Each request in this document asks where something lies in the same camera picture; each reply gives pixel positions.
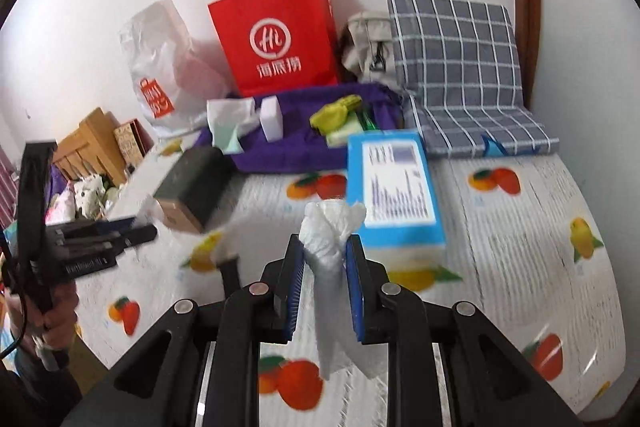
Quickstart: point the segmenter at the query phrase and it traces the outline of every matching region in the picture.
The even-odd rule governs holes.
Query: black cable
[[[17,339],[15,339],[4,351],[2,351],[2,353],[0,353],[0,360],[2,360],[4,359],[4,357],[7,357],[9,354],[11,354],[14,349],[16,349],[20,345],[20,342],[24,338],[24,334],[27,331],[27,303],[24,299],[22,285],[18,281],[18,278],[16,277],[14,271],[14,259],[11,256],[11,251],[9,250],[9,245],[6,241],[6,238],[4,237],[4,232],[0,232],[0,250],[2,251],[2,253],[4,253],[4,262],[6,263],[6,269],[10,272],[11,279],[13,279],[15,282],[14,289],[18,294],[18,297],[20,298],[20,306],[22,308],[22,327],[20,328],[20,334],[18,335]]]

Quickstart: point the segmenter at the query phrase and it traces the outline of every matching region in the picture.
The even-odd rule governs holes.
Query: wooden headboard
[[[94,109],[58,144],[52,163],[69,181],[106,174],[114,185],[126,183],[124,158],[113,136],[115,125],[101,108]]]

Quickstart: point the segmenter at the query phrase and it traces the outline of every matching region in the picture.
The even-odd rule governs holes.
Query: blue and white box
[[[442,263],[445,235],[417,132],[350,136],[347,202],[367,207],[364,224],[356,232],[367,259],[384,264],[387,271]]]

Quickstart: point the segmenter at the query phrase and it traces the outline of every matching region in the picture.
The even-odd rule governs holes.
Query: hand
[[[16,294],[8,292],[6,295],[6,307],[11,318],[11,330],[15,338],[20,334],[22,328],[22,307],[20,298]],[[46,328],[42,336],[44,342],[52,349],[66,349],[73,342],[76,334],[75,324],[78,320],[75,309],[78,306],[78,293],[76,293],[76,283],[70,282],[61,284],[53,288],[51,293],[53,299],[53,309],[43,314],[36,308],[31,299],[26,297],[27,320],[34,327]],[[25,336],[22,347],[31,354],[35,354],[34,342],[31,337]]]

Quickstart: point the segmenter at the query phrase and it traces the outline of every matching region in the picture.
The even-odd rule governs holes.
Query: silver screw
[[[456,304],[456,311],[460,315],[465,315],[465,317],[470,317],[474,313],[476,313],[476,307],[473,306],[470,302],[462,301]]]
[[[189,313],[193,310],[193,302],[189,299],[181,299],[174,304],[174,311],[180,315]]]
[[[249,293],[251,295],[264,295],[269,291],[269,285],[264,282],[254,282],[249,286]]]
[[[385,295],[398,295],[402,288],[394,282],[385,282],[382,285],[382,293]]]

